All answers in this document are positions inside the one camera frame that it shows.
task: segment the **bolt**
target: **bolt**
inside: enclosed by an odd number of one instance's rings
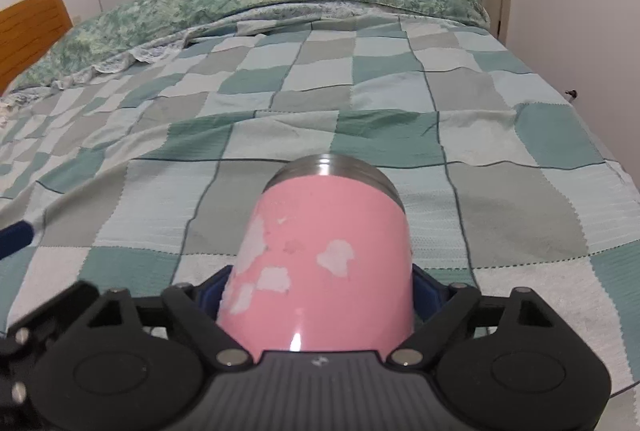
[[[391,360],[400,366],[415,366],[422,360],[422,354],[411,348],[401,348],[391,354]]]
[[[21,328],[20,330],[15,332],[15,335],[14,335],[15,342],[23,346],[29,340],[30,335],[31,335],[31,332],[29,331],[28,328]]]
[[[249,359],[249,354],[244,350],[228,348],[220,351],[216,355],[216,359],[224,366],[240,366],[240,364],[244,364]]]
[[[22,382],[16,382],[11,388],[11,398],[16,404],[23,404],[27,400],[27,388]]]

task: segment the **green patchwork blanket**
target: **green patchwork blanket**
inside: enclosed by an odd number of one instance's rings
[[[335,152],[396,185],[420,267],[489,295],[533,287],[616,392],[640,379],[638,191],[484,29],[365,9],[207,28],[9,117],[0,227],[27,219],[36,239],[0,261],[0,326],[77,278],[136,296],[201,282],[234,262],[284,162]],[[634,397],[600,429],[640,429]]]

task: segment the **pink insulated bottle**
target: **pink insulated bottle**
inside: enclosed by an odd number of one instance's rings
[[[352,157],[294,160],[254,208],[218,324],[264,350],[377,350],[413,331],[409,230],[398,192]]]

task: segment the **metal lid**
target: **metal lid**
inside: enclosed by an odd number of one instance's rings
[[[404,211],[398,191],[383,172],[362,160],[347,155],[323,153],[293,160],[273,175],[264,190],[290,178],[311,175],[343,176],[370,185],[384,192]]]

